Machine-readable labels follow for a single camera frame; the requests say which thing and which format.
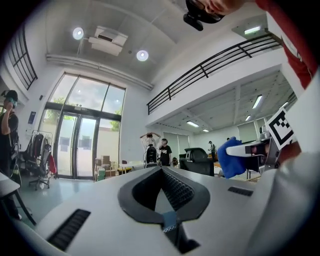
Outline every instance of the black machine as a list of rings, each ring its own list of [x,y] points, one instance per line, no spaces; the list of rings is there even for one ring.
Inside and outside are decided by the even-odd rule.
[[[186,171],[214,176],[214,162],[200,147],[185,149],[186,154],[180,154],[180,168]]]
[[[157,164],[157,150],[150,144],[145,152],[144,168],[156,167]]]

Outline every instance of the person talking on phone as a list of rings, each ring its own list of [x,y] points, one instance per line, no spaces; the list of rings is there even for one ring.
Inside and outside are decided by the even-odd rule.
[[[0,115],[0,172],[10,178],[11,176],[11,152],[14,140],[17,137],[19,120],[15,113],[18,103],[18,94],[15,90],[9,90],[5,95],[3,109],[5,113]],[[4,200],[4,204],[11,217],[21,220],[13,196]]]

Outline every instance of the black metal railing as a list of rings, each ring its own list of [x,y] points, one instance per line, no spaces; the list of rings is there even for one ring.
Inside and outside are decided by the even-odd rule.
[[[16,74],[28,90],[38,77],[28,53],[24,25],[12,38],[8,47],[8,54]]]
[[[219,53],[207,58],[188,72],[180,76],[167,88],[155,96],[148,104],[148,115],[157,107],[165,103],[181,92],[183,89],[194,84],[201,79],[207,79],[215,72],[226,66],[242,61],[243,58],[253,58],[265,51],[272,51],[281,46],[279,38],[272,33],[258,36],[250,40],[235,44]]]

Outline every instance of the ceiling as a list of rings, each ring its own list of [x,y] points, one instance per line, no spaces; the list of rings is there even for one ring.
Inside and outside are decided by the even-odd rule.
[[[149,82],[151,71],[193,30],[183,22],[183,13],[170,0],[54,0],[45,18],[47,52],[100,62]],[[83,28],[84,38],[93,37],[97,26],[128,36],[119,56],[72,37],[76,27]],[[148,51],[148,61],[136,59],[139,50]]]
[[[259,95],[262,95],[262,99],[253,109]],[[158,123],[193,133],[203,133],[203,129],[214,131],[243,124],[248,115],[251,115],[248,122],[272,115],[285,102],[289,101],[286,106],[288,109],[296,100],[297,98],[284,75],[280,71],[276,71],[257,80],[237,85]],[[199,127],[193,127],[187,124],[187,121],[192,121]]]

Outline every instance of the black vent grille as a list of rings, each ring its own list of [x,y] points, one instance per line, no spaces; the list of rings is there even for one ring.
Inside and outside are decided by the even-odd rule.
[[[233,193],[237,193],[239,195],[247,196],[247,197],[251,197],[251,195],[253,194],[252,190],[247,190],[247,189],[239,188],[239,187],[235,187],[235,186],[229,187],[228,191],[233,192]]]
[[[177,211],[194,197],[194,190],[166,171],[163,171],[163,192],[172,208]]]
[[[48,242],[60,250],[65,251],[89,215],[89,211],[76,210],[48,239]]]

